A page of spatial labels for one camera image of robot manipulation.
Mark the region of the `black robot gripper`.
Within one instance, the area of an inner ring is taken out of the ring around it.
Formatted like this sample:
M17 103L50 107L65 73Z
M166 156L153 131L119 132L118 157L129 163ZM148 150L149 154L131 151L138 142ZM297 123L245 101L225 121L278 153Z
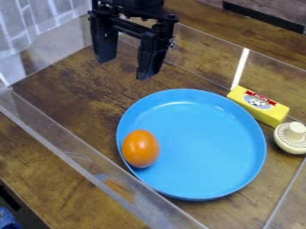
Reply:
M103 64L117 57L119 33L141 39L137 79L160 73L170 46L178 17L165 9L165 0L93 0L89 11L97 60ZM153 28L130 18L157 20Z

